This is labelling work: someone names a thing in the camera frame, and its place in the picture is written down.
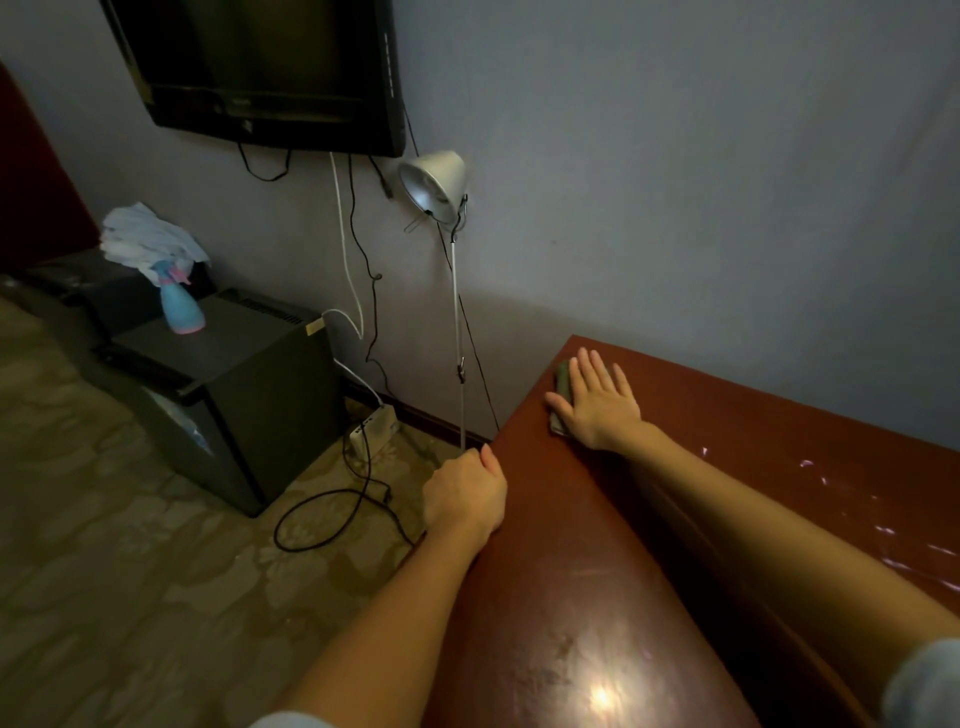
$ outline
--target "person's right hand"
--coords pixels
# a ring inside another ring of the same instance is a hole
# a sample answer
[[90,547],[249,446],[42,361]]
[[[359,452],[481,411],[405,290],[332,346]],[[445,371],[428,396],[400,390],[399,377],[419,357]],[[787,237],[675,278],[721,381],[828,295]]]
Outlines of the person's right hand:
[[619,451],[641,422],[640,407],[623,370],[614,364],[611,376],[596,350],[580,349],[570,359],[570,390],[572,405],[556,392],[546,393],[547,404],[588,448]]
[[489,445],[447,460],[423,486],[427,533],[467,531],[476,550],[503,523],[507,478]]

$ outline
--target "light blue sleeve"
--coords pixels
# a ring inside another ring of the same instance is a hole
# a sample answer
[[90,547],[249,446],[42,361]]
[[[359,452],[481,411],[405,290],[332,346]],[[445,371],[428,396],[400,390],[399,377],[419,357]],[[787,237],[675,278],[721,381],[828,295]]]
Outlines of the light blue sleeve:
[[318,717],[303,713],[273,713],[260,718],[250,728],[333,728]]
[[930,644],[903,664],[883,693],[883,725],[960,726],[960,640]]

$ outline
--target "person's left arm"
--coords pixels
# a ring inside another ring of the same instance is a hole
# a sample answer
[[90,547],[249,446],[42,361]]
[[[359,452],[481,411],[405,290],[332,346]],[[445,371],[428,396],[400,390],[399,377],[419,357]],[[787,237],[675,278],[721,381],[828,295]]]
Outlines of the person's left arm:
[[453,602],[506,494],[489,446],[444,463],[423,487],[420,547],[276,708],[337,728],[419,725]]

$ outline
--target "gray wall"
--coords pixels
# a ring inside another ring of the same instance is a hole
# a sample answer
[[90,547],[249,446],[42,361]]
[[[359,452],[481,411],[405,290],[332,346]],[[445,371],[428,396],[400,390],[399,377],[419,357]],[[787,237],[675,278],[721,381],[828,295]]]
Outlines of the gray wall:
[[[463,295],[501,420],[579,332],[960,447],[960,5],[395,5],[418,142],[470,165]],[[95,218],[142,200],[221,279],[352,306],[325,155],[264,184],[230,145],[154,127],[96,0],[5,0],[0,53]],[[378,355],[452,420],[435,232],[402,232],[411,208],[365,161],[357,207]],[[469,407],[491,433],[475,374]]]

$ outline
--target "person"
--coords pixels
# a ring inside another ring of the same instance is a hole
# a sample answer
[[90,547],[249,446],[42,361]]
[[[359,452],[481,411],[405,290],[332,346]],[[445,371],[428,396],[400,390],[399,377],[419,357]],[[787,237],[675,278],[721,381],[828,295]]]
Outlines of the person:
[[[546,402],[573,436],[650,474],[864,706],[894,728],[960,726],[960,619],[645,422],[616,364],[580,350],[569,371],[573,403]],[[423,487],[420,547],[255,728],[419,725],[457,591],[506,494],[490,446],[437,470]]]

